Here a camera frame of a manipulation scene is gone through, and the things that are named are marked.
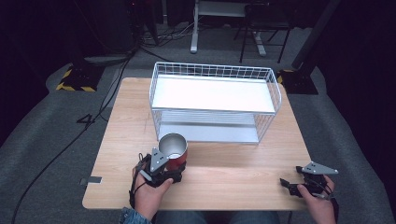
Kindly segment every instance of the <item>hand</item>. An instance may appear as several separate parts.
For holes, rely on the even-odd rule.
[[[324,178],[329,188],[334,191],[334,183],[328,176],[325,175]],[[304,185],[298,185],[297,189],[303,195],[309,213],[318,224],[335,224],[332,202],[312,196]]]
[[[134,186],[134,210],[148,220],[152,220],[160,207],[163,195],[171,187],[173,179],[169,178],[165,180],[158,188],[153,188],[145,183],[145,178],[141,174],[138,174]]]

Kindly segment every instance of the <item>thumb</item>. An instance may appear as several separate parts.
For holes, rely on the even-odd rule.
[[[300,191],[301,195],[303,195],[303,198],[306,200],[311,200],[312,195],[309,193],[308,189],[304,185],[297,185],[298,191]]]
[[[162,193],[165,194],[165,192],[171,187],[173,183],[173,178],[166,179],[159,187],[158,190]]]

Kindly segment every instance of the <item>white desk frame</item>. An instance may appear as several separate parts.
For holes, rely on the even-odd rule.
[[[225,16],[225,17],[245,17],[246,3],[231,3],[231,2],[210,2],[195,0],[194,8],[194,29],[191,40],[191,53],[198,51],[198,17],[203,16]],[[261,56],[265,56],[265,48],[260,38],[260,33],[253,33],[256,41],[258,51]]]

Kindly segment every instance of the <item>chair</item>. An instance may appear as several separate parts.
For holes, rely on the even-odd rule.
[[[239,27],[234,39],[236,39],[241,31],[242,27],[245,26],[244,41],[242,44],[241,57],[239,62],[242,62],[244,56],[245,45],[247,40],[248,31],[250,32],[274,32],[271,37],[267,40],[270,42],[278,31],[287,31],[283,44],[270,44],[266,43],[266,46],[282,46],[279,58],[280,60],[283,55],[283,50],[285,49],[286,43],[288,41],[289,33],[291,30],[291,25],[289,23],[288,17],[286,16],[282,4],[279,3],[280,0],[275,0],[275,2],[268,1],[253,1],[249,5],[245,6],[245,19],[242,26]]]

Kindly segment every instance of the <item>gray carpet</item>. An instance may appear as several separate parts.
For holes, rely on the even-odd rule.
[[[198,52],[190,54],[191,36],[148,49],[178,63],[212,63],[290,68],[309,35],[309,29],[295,29],[281,63],[279,49],[267,48],[268,56],[247,48],[244,62],[238,62],[242,36],[233,41],[236,30],[206,29],[200,33]],[[150,77],[155,62],[162,61],[139,51],[126,67],[125,77]],[[76,121],[96,115],[120,69],[107,67],[97,92],[56,91],[68,64],[49,77],[49,95],[26,115],[0,149],[0,223],[10,223],[14,208],[35,176],[84,129]],[[339,170],[335,196],[340,204],[339,223],[394,223],[387,194],[381,181],[361,154],[349,127],[326,94],[325,80],[316,69],[312,78],[319,95],[289,95],[305,143],[313,161]],[[103,117],[108,118],[110,107]],[[91,174],[106,122],[98,118],[55,163],[35,182],[21,203],[16,223],[117,223],[118,210],[87,210],[81,202],[84,188],[78,183]],[[279,212],[287,223],[289,212]],[[292,223],[313,223],[305,211],[294,212]]]

